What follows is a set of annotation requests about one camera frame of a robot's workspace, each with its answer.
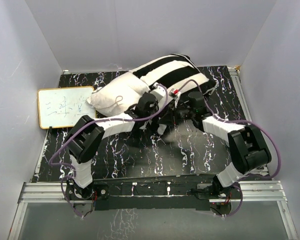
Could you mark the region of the white pillow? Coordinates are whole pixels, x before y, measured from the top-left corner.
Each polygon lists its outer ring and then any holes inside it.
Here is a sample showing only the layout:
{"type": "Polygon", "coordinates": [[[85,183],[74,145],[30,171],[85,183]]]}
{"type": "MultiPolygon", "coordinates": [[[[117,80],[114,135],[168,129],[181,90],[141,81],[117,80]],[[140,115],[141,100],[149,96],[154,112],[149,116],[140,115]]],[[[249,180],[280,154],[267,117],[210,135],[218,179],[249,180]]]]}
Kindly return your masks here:
{"type": "Polygon", "coordinates": [[[128,107],[138,103],[150,84],[126,72],[104,87],[99,87],[87,98],[87,103],[106,116],[113,117],[126,111],[128,107]]]}

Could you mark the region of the black white striped pillowcase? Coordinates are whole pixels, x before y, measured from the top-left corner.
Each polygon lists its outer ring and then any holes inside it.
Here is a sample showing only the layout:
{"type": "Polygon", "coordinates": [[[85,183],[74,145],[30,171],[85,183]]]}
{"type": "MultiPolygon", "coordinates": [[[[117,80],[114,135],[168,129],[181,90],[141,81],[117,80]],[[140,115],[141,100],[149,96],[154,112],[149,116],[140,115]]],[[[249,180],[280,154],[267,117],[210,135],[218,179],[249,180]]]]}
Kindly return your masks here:
{"type": "Polygon", "coordinates": [[[215,80],[207,78],[191,61],[191,58],[183,54],[165,55],[128,72],[148,86],[159,83],[167,89],[179,89],[188,80],[194,80],[195,83],[190,82],[185,86],[185,93],[191,92],[199,85],[204,95],[211,95],[217,87],[215,80]]]}

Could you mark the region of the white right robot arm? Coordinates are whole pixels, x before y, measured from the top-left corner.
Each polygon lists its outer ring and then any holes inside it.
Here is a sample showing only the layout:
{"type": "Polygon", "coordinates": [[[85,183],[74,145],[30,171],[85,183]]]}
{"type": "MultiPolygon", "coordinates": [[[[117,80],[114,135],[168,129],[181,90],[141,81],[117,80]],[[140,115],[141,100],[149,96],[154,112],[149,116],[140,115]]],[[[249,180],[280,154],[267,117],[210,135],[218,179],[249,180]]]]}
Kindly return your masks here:
{"type": "Polygon", "coordinates": [[[222,139],[228,146],[231,163],[223,171],[213,177],[212,184],[202,190],[203,193],[214,194],[223,199],[231,192],[231,187],[252,170],[267,165],[272,155],[261,133],[253,124],[241,125],[222,120],[208,109],[204,95],[199,91],[190,92],[187,101],[179,103],[181,93],[173,89],[169,96],[172,122],[191,120],[202,132],[222,139]]]}

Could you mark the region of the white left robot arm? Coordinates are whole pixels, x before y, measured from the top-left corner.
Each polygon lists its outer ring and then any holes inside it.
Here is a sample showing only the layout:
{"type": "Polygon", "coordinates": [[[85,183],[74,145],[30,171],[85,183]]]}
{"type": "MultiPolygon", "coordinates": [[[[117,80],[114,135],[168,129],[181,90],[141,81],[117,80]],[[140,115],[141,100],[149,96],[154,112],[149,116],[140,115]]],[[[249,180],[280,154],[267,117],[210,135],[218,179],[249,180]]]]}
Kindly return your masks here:
{"type": "Polygon", "coordinates": [[[161,95],[162,100],[158,100],[158,96],[146,92],[138,103],[113,117],[91,118],[84,115],[71,129],[67,149],[75,171],[73,192],[81,199],[87,200],[93,195],[91,163],[102,140],[112,135],[131,132],[157,117],[169,101],[166,92],[161,95]]]}

